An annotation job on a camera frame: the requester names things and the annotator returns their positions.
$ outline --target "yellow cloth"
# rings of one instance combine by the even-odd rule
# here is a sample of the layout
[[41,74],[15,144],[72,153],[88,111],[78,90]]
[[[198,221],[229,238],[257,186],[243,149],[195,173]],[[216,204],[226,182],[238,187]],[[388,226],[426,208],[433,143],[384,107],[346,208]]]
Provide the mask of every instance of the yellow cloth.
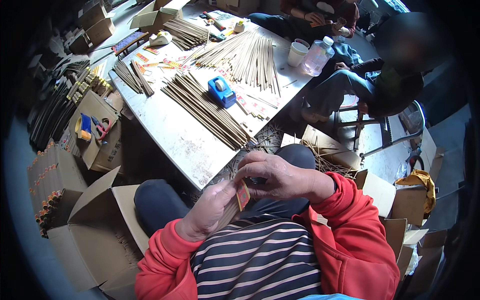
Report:
[[423,170],[413,170],[410,175],[405,178],[400,178],[395,181],[400,185],[417,185],[421,184],[427,188],[427,199],[425,200],[425,213],[429,213],[435,207],[435,183],[430,178],[430,174]]

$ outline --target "stack of paper cups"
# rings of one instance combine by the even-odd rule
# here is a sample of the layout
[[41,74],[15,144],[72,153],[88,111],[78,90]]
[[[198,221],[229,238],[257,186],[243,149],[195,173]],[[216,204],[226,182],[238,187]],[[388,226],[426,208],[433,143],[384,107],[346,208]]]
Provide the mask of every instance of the stack of paper cups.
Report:
[[305,47],[305,45],[293,42],[290,47],[287,63],[292,67],[298,67],[307,53],[308,48]]

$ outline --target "jeans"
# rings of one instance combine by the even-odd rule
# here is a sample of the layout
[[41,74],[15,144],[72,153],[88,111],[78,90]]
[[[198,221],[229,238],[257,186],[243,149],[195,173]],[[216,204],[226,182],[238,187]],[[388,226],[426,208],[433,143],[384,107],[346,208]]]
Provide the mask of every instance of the jeans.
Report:
[[[303,145],[287,145],[280,148],[276,155],[299,168],[315,169],[315,158],[310,149]],[[134,202],[140,224],[148,236],[152,236],[155,231],[164,228],[168,222],[185,217],[190,211],[165,180],[143,182],[135,192]],[[293,215],[302,213],[309,205],[306,198],[286,201],[261,199],[254,203],[248,212],[242,212],[240,217],[267,213],[290,219]]]
[[[340,109],[344,95],[355,95],[369,104],[374,101],[375,86],[354,72],[338,70],[314,87],[304,99],[312,107],[312,111],[328,117],[332,112]],[[303,99],[295,99],[292,107],[293,114],[299,113],[302,106],[305,107]]]
[[310,45],[316,39],[322,40],[324,36],[332,36],[332,27],[330,25],[312,28],[309,21],[292,16],[285,18],[279,15],[255,12],[251,13],[248,18],[253,23],[281,37],[289,37],[292,41],[296,38],[301,38]]

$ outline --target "metal chair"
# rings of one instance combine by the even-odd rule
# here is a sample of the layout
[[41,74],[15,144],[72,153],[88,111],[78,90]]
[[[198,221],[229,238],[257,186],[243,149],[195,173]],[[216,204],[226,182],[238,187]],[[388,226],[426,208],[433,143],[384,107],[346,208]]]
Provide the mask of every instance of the metal chair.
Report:
[[[423,110],[421,109],[420,104],[416,100],[413,101],[413,104],[417,107],[417,110],[420,112],[420,116],[421,116],[421,118],[420,118],[421,119],[420,129],[416,133],[401,137],[401,138],[396,139],[394,141],[392,141],[392,132],[391,132],[391,128],[390,128],[390,121],[388,119],[389,117],[372,119],[372,120],[364,120],[363,119],[364,114],[361,113],[360,111],[358,111],[358,106],[341,108],[337,112],[335,112],[335,130],[337,130],[339,127],[356,126],[355,141],[354,141],[354,144],[353,144],[353,150],[356,151],[356,150],[359,149],[360,133],[363,130],[363,128],[365,127],[365,125],[380,124],[380,126],[382,128],[382,146],[380,146],[376,149],[373,149],[373,150],[371,150],[367,153],[360,153],[360,157],[362,159],[364,159],[367,156],[370,156],[374,153],[385,150],[386,148],[391,147],[393,145],[396,145],[398,143],[414,139],[414,138],[416,138],[416,137],[418,137],[422,134],[423,127],[425,127],[425,116],[423,115]],[[340,122],[340,112],[351,111],[351,110],[357,110],[358,111],[357,120],[352,121],[352,122]]]

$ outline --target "paper cup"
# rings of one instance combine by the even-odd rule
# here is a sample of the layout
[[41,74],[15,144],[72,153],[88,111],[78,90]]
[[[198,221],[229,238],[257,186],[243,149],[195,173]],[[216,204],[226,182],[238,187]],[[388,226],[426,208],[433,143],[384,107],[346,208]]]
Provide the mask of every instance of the paper cup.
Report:
[[310,44],[307,43],[307,42],[305,42],[305,41],[302,40],[301,38],[296,38],[296,39],[295,39],[295,42],[300,43],[300,44],[304,45],[305,47],[307,47],[308,49],[310,49]]
[[308,48],[305,47],[305,45],[299,42],[293,42],[290,46],[287,63],[292,67],[298,67],[307,53]]

